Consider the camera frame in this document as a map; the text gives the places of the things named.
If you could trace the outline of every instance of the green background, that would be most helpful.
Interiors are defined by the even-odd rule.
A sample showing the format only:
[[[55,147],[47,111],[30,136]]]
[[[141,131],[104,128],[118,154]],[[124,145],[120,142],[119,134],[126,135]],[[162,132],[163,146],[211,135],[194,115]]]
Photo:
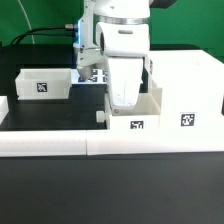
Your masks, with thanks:
[[[83,0],[21,0],[32,28],[76,22]],[[1,0],[0,40],[11,40],[28,30],[17,0]],[[152,9],[151,43],[193,44],[224,61],[224,0],[178,0],[169,9]],[[36,43],[72,43],[64,37],[35,37]],[[31,43],[28,37],[23,43]]]

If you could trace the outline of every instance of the black table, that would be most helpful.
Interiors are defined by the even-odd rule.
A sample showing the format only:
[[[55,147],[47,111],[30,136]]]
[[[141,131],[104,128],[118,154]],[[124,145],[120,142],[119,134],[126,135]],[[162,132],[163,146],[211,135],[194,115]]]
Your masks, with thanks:
[[[10,120],[28,105],[16,101],[14,78],[23,66],[74,67],[71,47],[5,47],[0,63],[0,95],[8,95],[12,110],[2,130],[47,129]],[[99,88],[91,90],[99,91],[96,101],[102,100]],[[222,152],[1,158],[0,223],[223,224],[223,173]]]

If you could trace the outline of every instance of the white container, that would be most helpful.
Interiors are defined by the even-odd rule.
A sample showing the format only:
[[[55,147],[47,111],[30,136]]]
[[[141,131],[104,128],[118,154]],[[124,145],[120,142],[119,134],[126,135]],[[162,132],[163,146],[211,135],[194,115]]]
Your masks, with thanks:
[[[68,99],[71,69],[21,69],[15,82],[19,100]]]

